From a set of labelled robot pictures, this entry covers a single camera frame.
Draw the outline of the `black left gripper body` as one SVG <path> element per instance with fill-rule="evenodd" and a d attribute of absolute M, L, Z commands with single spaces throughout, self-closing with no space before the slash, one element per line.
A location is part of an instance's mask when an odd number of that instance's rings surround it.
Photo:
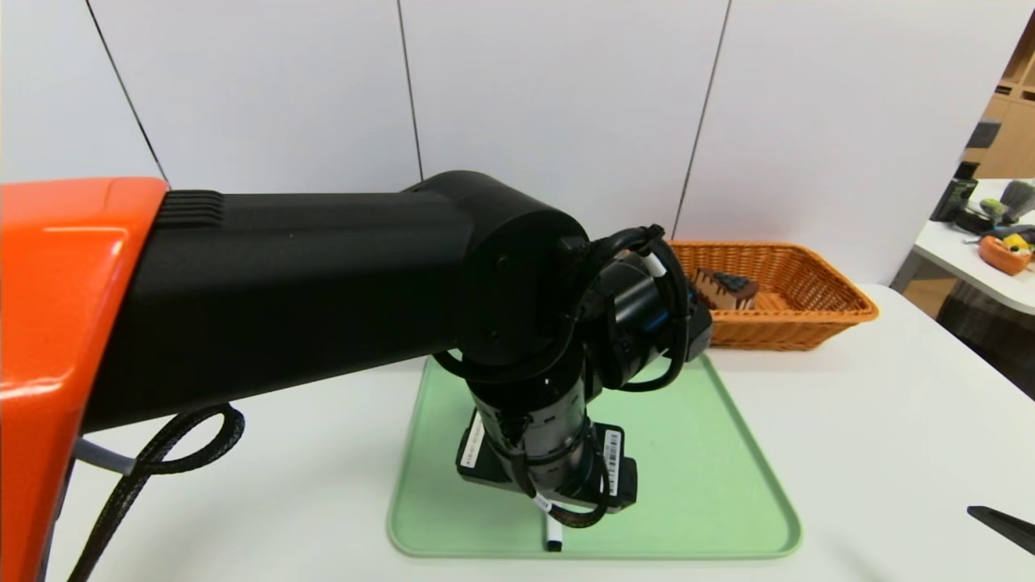
<path fill-rule="evenodd" d="M 590 419 L 603 391 L 595 377 L 541 380 L 518 392 L 520 403 L 495 407 L 480 397 L 455 454 L 463 479 L 522 493 L 529 483 L 551 502 L 615 513 L 637 501 L 635 460 L 625 431 Z"/>

